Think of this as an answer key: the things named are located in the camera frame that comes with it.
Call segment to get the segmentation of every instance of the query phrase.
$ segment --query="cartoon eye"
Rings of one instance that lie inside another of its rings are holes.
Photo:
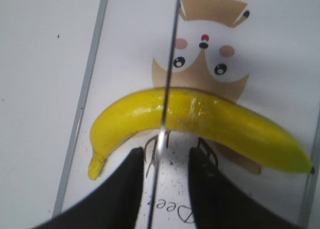
[[[214,68],[214,73],[217,74],[217,75],[223,75],[225,74],[227,71],[227,65],[226,64],[219,64],[217,65],[215,68]]]
[[[179,56],[177,57],[176,59],[174,59],[173,61],[173,65],[176,67],[176,68],[180,68],[182,67],[184,64],[185,64],[186,60],[184,57],[182,56]]]

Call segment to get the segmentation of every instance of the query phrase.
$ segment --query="gray line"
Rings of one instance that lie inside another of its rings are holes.
[[[314,174],[312,175],[309,173],[306,178],[298,221],[299,225],[305,229],[307,229],[309,226],[309,220],[312,211],[312,205],[315,198],[320,168],[320,112],[315,130],[314,142],[311,152],[311,161],[314,168]]]
[[[104,23],[106,8],[107,8],[108,0],[100,0],[98,13],[95,20],[95,26],[93,30],[93,36],[89,51],[88,60],[86,63],[86,68],[84,72],[84,78],[82,82],[81,92],[79,96],[79,101],[77,105],[77,109],[74,116],[73,127],[71,131],[71,136],[68,144],[68,148],[66,151],[66,156],[64,160],[64,165],[61,173],[59,188],[55,198],[55,204],[53,208],[52,218],[56,217],[61,213],[62,206],[65,199],[65,194],[67,190],[68,179],[70,175],[70,170],[72,167],[72,162],[74,158],[74,153],[76,149],[76,144],[79,135],[79,129],[81,126],[82,118],[84,115],[84,109],[86,106],[86,101],[88,97],[88,92],[90,88],[90,82],[93,74],[93,70],[95,67],[97,51],[99,47],[100,35],[102,31],[102,26]]]

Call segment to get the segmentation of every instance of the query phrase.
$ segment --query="banana peel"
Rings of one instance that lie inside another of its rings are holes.
[[[159,129],[164,88],[127,95],[95,120],[88,176],[96,180],[108,156],[138,132]],[[299,142],[269,119],[196,89],[170,89],[166,129],[215,141],[263,166],[286,173],[310,173],[312,163]]]

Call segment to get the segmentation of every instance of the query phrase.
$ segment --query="white table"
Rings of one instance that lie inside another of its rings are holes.
[[[0,0],[1,229],[52,215],[99,2]]]

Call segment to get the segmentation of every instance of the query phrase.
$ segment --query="pink cheek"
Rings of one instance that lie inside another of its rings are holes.
[[[220,47],[219,53],[221,56],[229,58],[235,54],[235,49],[230,45],[223,45]]]
[[[188,42],[183,38],[175,39],[175,48],[179,50],[183,50],[188,46]]]

